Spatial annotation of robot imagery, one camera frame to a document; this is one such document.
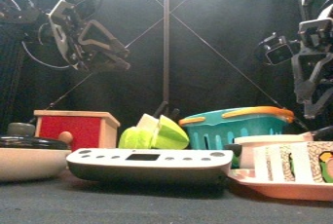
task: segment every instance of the dark table surface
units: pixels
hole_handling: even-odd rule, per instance
[[[227,179],[219,187],[108,185],[68,170],[0,184],[0,223],[332,223],[332,202],[272,199]]]

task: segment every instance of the teal plastic basket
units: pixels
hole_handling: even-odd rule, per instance
[[[222,150],[235,137],[281,134],[292,111],[272,106],[242,107],[193,115],[179,121],[197,150]]]

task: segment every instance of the digital scale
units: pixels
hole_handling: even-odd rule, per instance
[[[92,181],[217,184],[227,175],[229,150],[83,148],[67,156],[71,173]]]

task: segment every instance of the white tray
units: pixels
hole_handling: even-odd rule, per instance
[[[227,176],[272,198],[333,201],[333,183],[262,182],[255,179],[253,169],[233,169]]]

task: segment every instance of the red box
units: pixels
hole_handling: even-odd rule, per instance
[[[35,136],[62,139],[71,134],[71,150],[116,148],[119,121],[108,112],[35,110]]]

